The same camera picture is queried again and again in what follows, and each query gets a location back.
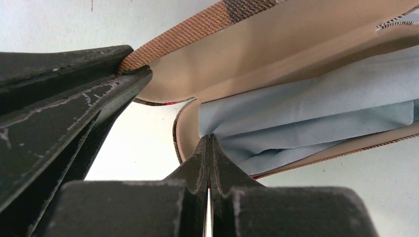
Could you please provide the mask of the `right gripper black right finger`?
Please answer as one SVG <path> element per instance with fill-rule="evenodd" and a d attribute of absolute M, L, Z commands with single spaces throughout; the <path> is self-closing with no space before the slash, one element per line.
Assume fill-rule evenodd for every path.
<path fill-rule="evenodd" d="M 209 137 L 215 237 L 376 237 L 361 198 L 344 187 L 269 188 L 247 175 Z"/>

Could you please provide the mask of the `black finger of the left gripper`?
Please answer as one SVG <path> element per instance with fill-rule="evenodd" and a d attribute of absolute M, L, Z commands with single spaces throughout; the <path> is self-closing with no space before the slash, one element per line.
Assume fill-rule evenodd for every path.
<path fill-rule="evenodd" d="M 68 172 L 86 175 L 113 122 L 152 78 L 149 66 L 118 71 L 130 53 L 118 45 L 0 54 L 1 236 L 30 236 Z"/>

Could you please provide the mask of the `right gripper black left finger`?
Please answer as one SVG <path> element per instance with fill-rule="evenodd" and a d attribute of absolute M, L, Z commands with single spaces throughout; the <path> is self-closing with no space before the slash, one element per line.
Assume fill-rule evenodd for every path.
<path fill-rule="evenodd" d="M 160 181 L 72 181 L 41 220 L 38 237 L 203 237 L 209 138 Z"/>

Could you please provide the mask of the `light blue cleaning cloth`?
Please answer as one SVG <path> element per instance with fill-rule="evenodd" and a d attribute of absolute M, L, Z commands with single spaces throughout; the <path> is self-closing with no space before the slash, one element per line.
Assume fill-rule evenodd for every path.
<path fill-rule="evenodd" d="M 198 126 L 201 136 L 214 134 L 229 158 L 253 175 L 418 119 L 419 48 L 413 46 L 204 103 Z"/>

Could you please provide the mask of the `brown plaid glasses case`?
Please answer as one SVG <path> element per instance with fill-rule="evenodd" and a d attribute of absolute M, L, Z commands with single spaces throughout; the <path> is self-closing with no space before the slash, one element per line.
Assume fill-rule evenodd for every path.
<path fill-rule="evenodd" d="M 416 0 L 222 0 L 150 40 L 119 66 L 149 66 L 138 103 L 184 102 L 173 125 L 184 163 L 201 138 L 202 104 L 315 78 L 352 63 L 419 47 Z M 417 137 L 419 120 L 392 131 L 348 139 L 285 170 Z"/>

